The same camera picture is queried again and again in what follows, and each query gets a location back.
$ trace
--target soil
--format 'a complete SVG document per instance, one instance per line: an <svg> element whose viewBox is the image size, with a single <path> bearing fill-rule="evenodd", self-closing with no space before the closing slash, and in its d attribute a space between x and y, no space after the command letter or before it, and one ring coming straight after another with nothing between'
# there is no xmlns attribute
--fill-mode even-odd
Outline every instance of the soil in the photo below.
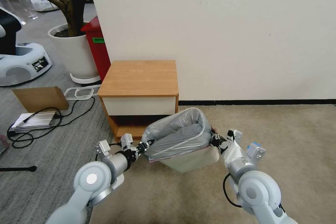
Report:
<svg viewBox="0 0 336 224"><path fill-rule="evenodd" d="M59 32L56 32L54 36L55 37L69 37L69 32L68 30L59 31Z"/></svg>

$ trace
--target beige carpet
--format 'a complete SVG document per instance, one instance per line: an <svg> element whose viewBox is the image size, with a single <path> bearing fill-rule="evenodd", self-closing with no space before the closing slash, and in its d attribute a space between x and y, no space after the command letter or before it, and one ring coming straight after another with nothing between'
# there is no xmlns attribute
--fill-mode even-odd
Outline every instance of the beige carpet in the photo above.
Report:
<svg viewBox="0 0 336 224"><path fill-rule="evenodd" d="M198 108L218 132L242 131L243 147L257 141L267 149L259 169L277 181L284 209L299 224L335 223L335 106ZM94 207L90 223L258 223L226 201L222 182L227 172L219 161L180 174L141 157L125 172L123 185Z"/></svg>

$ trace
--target potted plant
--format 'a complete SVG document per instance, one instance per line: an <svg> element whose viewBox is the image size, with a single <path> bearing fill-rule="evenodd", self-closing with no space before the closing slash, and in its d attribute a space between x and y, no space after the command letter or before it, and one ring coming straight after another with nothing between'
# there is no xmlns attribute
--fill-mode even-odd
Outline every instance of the potted plant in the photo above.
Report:
<svg viewBox="0 0 336 224"><path fill-rule="evenodd" d="M85 34L81 31L86 0L48 0L64 14L66 24L52 28L48 35L73 81L81 84L100 80Z"/></svg>

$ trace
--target white wall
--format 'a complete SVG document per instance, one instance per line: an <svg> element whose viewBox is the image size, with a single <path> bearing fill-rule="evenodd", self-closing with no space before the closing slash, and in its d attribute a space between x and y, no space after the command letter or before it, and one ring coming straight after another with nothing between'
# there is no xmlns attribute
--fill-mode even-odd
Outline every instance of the white wall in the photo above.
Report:
<svg viewBox="0 0 336 224"><path fill-rule="evenodd" d="M110 59L176 59L180 100L336 98L336 0L94 2Z"/></svg>

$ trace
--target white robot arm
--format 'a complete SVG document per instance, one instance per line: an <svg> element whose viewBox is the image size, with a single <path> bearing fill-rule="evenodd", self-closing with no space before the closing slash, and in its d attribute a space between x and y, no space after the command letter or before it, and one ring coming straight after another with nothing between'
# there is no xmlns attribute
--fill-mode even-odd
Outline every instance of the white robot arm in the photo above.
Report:
<svg viewBox="0 0 336 224"><path fill-rule="evenodd" d="M247 152L239 146L243 134L230 130L226 138L215 133L211 144L219 149L229 174L223 181L227 200L255 215L260 224L297 224L281 206L281 191L275 180L257 170L257 163L266 150L253 142ZM225 182L229 178L240 205L234 204L226 194Z"/></svg>
<svg viewBox="0 0 336 224"><path fill-rule="evenodd" d="M257 171L257 163L266 150L257 143L252 143L245 152L239 146L243 135L241 132L230 130L227 135L224 138L214 133L211 145L218 148L229 170L223 181L224 194L229 202L255 215L260 224L297 224L281 207L278 184L266 173ZM90 162L79 169L75 176L74 194L67 204L52 213L46 224L84 224L88 203L98 204L120 186L124 181L123 172L154 141L140 142L137 147L131 145L132 143L132 136L125 134L120 142L123 150L110 154L107 141L100 141L96 148L101 162ZM240 205L233 203L226 194L227 179L235 190Z"/></svg>
<svg viewBox="0 0 336 224"><path fill-rule="evenodd" d="M120 142L123 150L110 154L108 142L100 141L96 149L101 162L87 163L78 170L73 183L75 192L68 203L51 214L46 224L84 224L88 203L96 205L117 189L124 182L123 172L128 170L154 141L140 142L137 147L132 143L132 135L125 134Z"/></svg>

